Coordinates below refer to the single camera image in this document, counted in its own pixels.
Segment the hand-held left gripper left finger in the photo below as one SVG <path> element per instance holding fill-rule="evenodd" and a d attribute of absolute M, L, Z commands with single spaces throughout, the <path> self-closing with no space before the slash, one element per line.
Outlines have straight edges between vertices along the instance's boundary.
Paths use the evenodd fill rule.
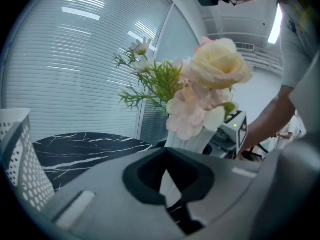
<path fill-rule="evenodd" d="M 69 182 L 42 214 L 58 229 L 82 240 L 181 240 L 166 199 L 151 188 L 161 173 L 156 148 L 100 163 Z"/>

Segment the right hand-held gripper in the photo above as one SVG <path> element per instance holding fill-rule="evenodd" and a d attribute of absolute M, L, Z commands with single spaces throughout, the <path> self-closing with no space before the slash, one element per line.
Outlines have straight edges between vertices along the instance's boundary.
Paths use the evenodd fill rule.
<path fill-rule="evenodd" d="M 247 114 L 237 111 L 228 116 L 209 142 L 209 156 L 235 159 L 248 135 Z"/>

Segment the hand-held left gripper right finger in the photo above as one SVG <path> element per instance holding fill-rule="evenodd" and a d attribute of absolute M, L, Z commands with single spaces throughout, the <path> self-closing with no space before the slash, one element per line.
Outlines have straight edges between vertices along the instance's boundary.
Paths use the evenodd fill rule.
<path fill-rule="evenodd" d="M 268 162 L 228 160 L 167 148 L 168 171 L 181 192 L 173 234 L 257 234 L 268 192 Z"/>

